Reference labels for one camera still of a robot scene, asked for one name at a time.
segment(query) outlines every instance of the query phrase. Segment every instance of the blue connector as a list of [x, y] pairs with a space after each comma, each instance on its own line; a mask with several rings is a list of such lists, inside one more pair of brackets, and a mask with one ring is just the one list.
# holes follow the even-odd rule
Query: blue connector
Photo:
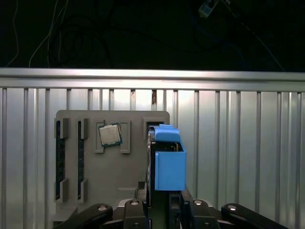
[[179, 130], [171, 125], [155, 129], [155, 141], [176, 143], [176, 151], [155, 152], [155, 190], [182, 191], [186, 189], [186, 150]]

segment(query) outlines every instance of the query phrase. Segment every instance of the corrugated metal wall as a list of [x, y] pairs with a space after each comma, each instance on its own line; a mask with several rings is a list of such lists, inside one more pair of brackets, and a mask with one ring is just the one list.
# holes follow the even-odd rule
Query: corrugated metal wall
[[42, 81], [21, 88], [25, 81], [17, 81], [0, 79], [2, 229], [47, 228], [55, 213], [53, 128], [61, 109], [165, 110], [187, 149], [187, 184], [195, 197], [218, 208], [239, 203], [289, 228], [305, 228], [305, 87], [257, 92], [255, 82], [253, 91], [228, 91], [215, 83], [214, 90], [176, 91], [147, 82], [131, 90], [96, 89], [92, 82], [78, 89], [57, 79], [64, 86]]

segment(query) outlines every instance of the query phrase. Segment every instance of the gray fixture board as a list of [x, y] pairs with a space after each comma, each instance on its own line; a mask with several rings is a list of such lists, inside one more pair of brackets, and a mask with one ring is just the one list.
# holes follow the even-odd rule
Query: gray fixture board
[[[60, 135], [65, 140], [65, 179], [60, 183], [61, 198], [55, 200], [56, 214], [52, 218], [57, 222], [66, 220], [76, 207], [82, 211], [105, 203], [116, 208], [122, 199], [134, 198], [138, 181], [145, 181], [147, 170], [147, 139], [143, 133], [147, 136], [147, 127], [156, 122], [169, 124], [170, 117], [166, 111], [60, 110], [55, 121], [61, 123]], [[98, 128], [113, 123], [120, 125], [122, 143], [103, 148]], [[84, 143], [84, 180], [80, 183], [79, 135]]]

